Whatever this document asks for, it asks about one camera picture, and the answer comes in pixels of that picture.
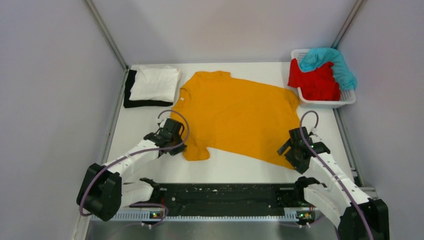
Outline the aluminium frame rail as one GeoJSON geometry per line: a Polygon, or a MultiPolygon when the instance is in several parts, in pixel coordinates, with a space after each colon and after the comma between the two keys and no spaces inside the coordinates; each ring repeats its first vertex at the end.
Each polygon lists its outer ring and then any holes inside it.
{"type": "Polygon", "coordinates": [[[306,200],[306,191],[316,185],[309,179],[294,184],[159,184],[143,178],[140,183],[152,193],[126,203],[124,210],[122,188],[107,183],[90,191],[84,208],[105,222],[124,217],[146,223],[277,220],[303,227],[318,221],[319,206],[306,200]]]}

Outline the folded white t shirt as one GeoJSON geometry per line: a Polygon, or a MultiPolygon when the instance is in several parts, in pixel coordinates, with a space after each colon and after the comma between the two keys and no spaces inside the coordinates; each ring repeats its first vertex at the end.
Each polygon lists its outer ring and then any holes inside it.
{"type": "Polygon", "coordinates": [[[135,83],[131,88],[131,101],[157,100],[174,102],[181,71],[171,66],[136,69],[135,83]]]}

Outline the white plastic basket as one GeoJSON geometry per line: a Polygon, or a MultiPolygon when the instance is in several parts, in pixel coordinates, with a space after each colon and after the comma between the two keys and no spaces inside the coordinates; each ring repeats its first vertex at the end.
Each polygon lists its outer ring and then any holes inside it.
{"type": "MultiPolygon", "coordinates": [[[[310,51],[310,48],[294,49],[291,51],[291,59],[301,61],[305,55],[310,51]]],[[[341,90],[339,101],[323,101],[323,100],[308,100],[303,96],[300,87],[297,88],[297,93],[300,98],[300,104],[308,108],[324,108],[324,109],[337,109],[344,105],[354,104],[357,100],[354,90],[341,90]]]]}

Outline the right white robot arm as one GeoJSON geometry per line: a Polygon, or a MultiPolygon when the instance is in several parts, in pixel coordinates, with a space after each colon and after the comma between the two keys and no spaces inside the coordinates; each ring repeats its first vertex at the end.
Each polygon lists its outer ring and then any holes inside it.
{"type": "Polygon", "coordinates": [[[321,141],[314,142],[305,127],[288,134],[289,139],[277,153],[301,175],[295,182],[294,202],[318,208],[341,240],[390,239],[386,203],[357,186],[339,167],[330,149],[321,141]]]}

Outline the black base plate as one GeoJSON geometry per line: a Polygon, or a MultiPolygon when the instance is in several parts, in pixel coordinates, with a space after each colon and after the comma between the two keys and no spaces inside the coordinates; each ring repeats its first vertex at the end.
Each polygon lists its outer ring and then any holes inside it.
{"type": "Polygon", "coordinates": [[[172,218],[314,221],[317,209],[301,200],[293,183],[157,183],[149,207],[161,204],[172,218]]]}

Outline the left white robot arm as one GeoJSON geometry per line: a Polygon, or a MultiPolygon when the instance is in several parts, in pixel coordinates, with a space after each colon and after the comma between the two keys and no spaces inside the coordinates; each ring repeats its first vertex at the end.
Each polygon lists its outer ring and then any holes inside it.
{"type": "Polygon", "coordinates": [[[155,132],[148,133],[132,149],[103,165],[93,163],[86,170],[76,203],[83,217],[94,215],[109,221],[119,209],[144,202],[154,207],[160,193],[150,180],[127,180],[144,165],[164,154],[177,155],[187,147],[190,127],[187,120],[164,119],[155,132]]]}

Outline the red t shirt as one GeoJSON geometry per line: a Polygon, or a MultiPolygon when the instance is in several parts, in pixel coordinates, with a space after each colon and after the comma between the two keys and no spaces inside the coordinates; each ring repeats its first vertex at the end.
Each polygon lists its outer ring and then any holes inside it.
{"type": "Polygon", "coordinates": [[[332,62],[326,62],[313,71],[302,72],[298,61],[290,62],[288,86],[301,88],[305,99],[311,101],[339,101],[341,90],[333,76],[332,62]]]}

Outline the folded black t shirt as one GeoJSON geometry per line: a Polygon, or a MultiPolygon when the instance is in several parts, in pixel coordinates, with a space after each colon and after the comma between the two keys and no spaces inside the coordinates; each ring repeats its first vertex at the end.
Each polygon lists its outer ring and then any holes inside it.
{"type": "Polygon", "coordinates": [[[173,101],[162,101],[162,100],[130,100],[131,88],[133,87],[136,79],[136,71],[129,70],[124,88],[123,106],[126,109],[139,108],[139,107],[170,107],[173,105],[173,101]]]}

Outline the yellow t shirt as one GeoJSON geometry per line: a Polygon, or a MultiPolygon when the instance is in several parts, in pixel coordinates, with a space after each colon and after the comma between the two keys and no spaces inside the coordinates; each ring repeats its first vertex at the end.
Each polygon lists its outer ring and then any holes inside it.
{"type": "Polygon", "coordinates": [[[189,127],[182,135],[187,161],[207,160],[214,148],[290,169],[278,149],[300,125],[299,104],[286,88],[198,71],[180,88],[170,116],[189,127]]]}

